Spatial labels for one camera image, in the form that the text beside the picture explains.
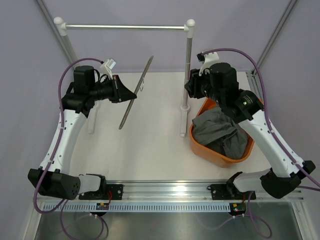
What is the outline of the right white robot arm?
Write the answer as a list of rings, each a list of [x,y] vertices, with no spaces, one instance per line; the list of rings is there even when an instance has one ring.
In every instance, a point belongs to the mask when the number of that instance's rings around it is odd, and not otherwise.
[[[208,98],[216,102],[222,112],[253,139],[270,164],[264,171],[240,171],[230,177],[226,192],[231,198],[237,199],[246,192],[265,191],[281,199],[315,170],[311,160],[293,155],[265,115],[267,107],[252,91],[239,87],[237,71],[229,63],[215,63],[204,71],[192,69],[184,88],[191,98]]]

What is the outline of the grey clothes hanger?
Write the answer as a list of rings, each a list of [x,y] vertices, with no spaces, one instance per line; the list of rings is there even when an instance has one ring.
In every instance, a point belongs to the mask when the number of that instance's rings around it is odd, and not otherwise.
[[[148,72],[148,70],[149,70],[149,68],[150,68],[150,65],[151,65],[153,59],[154,59],[154,56],[152,55],[152,56],[148,59],[147,64],[146,64],[146,66],[145,66],[145,68],[144,68],[144,70],[143,70],[143,72],[142,72],[142,74],[141,74],[141,76],[140,76],[140,78],[139,78],[139,81],[138,81],[138,83],[137,83],[137,85],[136,85],[136,87],[135,87],[135,90],[134,90],[134,94],[135,94],[136,96],[137,96],[137,94],[138,94],[139,91],[142,92],[143,89],[144,89],[145,76],[146,76],[146,74],[147,74],[147,72]],[[132,106],[133,106],[133,104],[134,104],[134,101],[135,101],[135,99],[132,99],[132,100],[129,101],[129,104],[128,104],[127,108],[126,108],[126,111],[125,111],[125,113],[124,113],[124,115],[123,115],[123,118],[122,118],[122,120],[121,120],[121,122],[120,122],[120,125],[119,125],[119,127],[118,127],[119,130],[121,130],[121,129],[124,127],[124,125],[125,125],[125,123],[126,123],[126,121],[127,121],[127,118],[128,118],[128,116],[129,116],[129,113],[130,113],[130,111],[131,111],[131,109],[132,109]]]

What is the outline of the grey shorts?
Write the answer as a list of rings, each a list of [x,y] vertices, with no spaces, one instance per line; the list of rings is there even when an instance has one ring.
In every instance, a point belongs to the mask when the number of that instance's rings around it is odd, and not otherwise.
[[[220,107],[204,111],[192,123],[192,136],[197,143],[230,159],[242,158],[248,135]]]

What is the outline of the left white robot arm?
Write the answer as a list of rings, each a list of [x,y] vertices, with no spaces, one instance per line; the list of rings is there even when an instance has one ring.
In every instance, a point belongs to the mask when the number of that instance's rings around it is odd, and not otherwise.
[[[73,71],[73,82],[61,99],[62,114],[47,156],[37,169],[30,169],[28,180],[42,196],[74,200],[89,193],[103,199],[108,192],[105,177],[99,174],[72,176],[71,158],[80,131],[97,101],[122,103],[137,98],[123,85],[118,75],[96,81],[92,66],[78,66]]]

